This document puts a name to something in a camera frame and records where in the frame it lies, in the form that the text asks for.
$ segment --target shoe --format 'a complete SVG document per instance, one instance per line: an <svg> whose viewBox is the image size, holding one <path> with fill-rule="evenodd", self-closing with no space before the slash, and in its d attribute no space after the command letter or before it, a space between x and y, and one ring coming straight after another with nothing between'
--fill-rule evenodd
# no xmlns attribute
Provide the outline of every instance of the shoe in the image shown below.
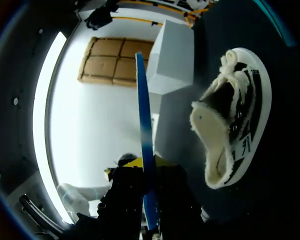
<svg viewBox="0 0 300 240"><path fill-rule="evenodd" d="M245 48L228 50L220 74L199 101L190 123L205 147L206 184L230 186L247 171L271 109L269 75L261 60Z"/></svg>

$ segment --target dark gray surface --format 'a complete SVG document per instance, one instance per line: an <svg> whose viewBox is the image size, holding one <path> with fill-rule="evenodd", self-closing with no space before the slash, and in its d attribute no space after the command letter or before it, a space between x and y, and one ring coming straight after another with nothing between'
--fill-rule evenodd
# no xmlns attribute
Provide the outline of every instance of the dark gray surface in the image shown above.
<svg viewBox="0 0 300 240"><path fill-rule="evenodd" d="M300 202L299 50L285 46L252 0L220 1L193 29L195 85L162 97L157 151L186 169L192 192L213 219L227 222L256 215L259 219L267 216L267 220L281 215L281 221L292 219ZM244 177L230 187L212 190L204 183L202 143L190 130L191 102L217 77L220 57L236 47L255 52L267 68L272 86L271 112Z"/></svg>
<svg viewBox="0 0 300 240"><path fill-rule="evenodd" d="M68 37L78 22L72 7L70 0L28 1L0 38L0 187L7 195L38 169L32 130L37 81L58 32Z"/></svg>

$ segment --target cardboard box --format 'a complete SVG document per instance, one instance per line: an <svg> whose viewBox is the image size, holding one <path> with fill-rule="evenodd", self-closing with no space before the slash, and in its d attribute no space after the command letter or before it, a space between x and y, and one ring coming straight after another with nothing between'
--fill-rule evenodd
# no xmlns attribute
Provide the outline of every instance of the cardboard box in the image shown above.
<svg viewBox="0 0 300 240"><path fill-rule="evenodd" d="M147 67L153 42L132 38L92 37L84 52L78 81L136 87L135 54L141 52Z"/></svg>

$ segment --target white fleece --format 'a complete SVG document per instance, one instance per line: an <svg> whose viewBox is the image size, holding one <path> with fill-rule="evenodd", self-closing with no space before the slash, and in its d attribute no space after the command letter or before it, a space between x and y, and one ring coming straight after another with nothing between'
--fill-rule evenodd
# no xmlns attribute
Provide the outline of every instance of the white fleece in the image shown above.
<svg viewBox="0 0 300 240"><path fill-rule="evenodd" d="M235 162L229 142L229 125L204 102L193 102L192 107L191 127L205 147L205 182L212 189L221 188L230 178Z"/></svg>

